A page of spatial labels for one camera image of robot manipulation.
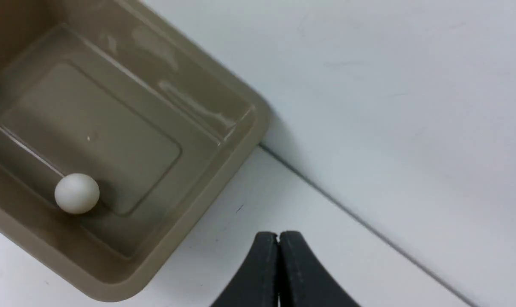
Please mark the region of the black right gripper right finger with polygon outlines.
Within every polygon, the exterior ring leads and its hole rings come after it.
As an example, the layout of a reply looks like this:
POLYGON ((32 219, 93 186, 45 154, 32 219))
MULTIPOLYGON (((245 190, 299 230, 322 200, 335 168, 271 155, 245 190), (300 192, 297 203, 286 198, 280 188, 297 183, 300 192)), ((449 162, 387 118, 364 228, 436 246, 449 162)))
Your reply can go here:
POLYGON ((300 232, 280 235, 282 307, 358 307, 315 256, 300 232))

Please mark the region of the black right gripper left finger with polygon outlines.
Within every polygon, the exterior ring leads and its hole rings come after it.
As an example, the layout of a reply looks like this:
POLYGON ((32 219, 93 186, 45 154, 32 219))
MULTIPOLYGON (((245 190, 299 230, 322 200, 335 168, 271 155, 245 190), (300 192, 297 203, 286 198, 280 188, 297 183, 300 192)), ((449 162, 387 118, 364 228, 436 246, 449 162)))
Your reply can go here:
POLYGON ((272 232, 258 232, 232 280, 213 307, 277 307, 279 243, 272 232))

